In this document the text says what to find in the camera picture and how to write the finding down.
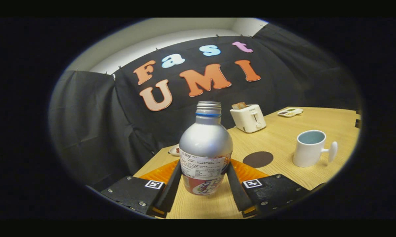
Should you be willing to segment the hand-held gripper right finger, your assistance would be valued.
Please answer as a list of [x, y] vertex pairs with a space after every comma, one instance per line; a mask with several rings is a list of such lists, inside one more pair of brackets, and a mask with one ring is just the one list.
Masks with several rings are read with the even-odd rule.
[[308, 190], [283, 174], [268, 175], [235, 159], [228, 165], [227, 177], [236, 207], [244, 218], [261, 218], [289, 208], [325, 185]]

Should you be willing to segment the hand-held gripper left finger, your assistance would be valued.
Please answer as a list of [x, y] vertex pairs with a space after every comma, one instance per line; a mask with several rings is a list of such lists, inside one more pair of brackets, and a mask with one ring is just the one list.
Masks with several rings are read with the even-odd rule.
[[160, 218], [171, 212], [181, 179], [179, 160], [140, 177], [126, 176], [101, 194], [126, 208]]

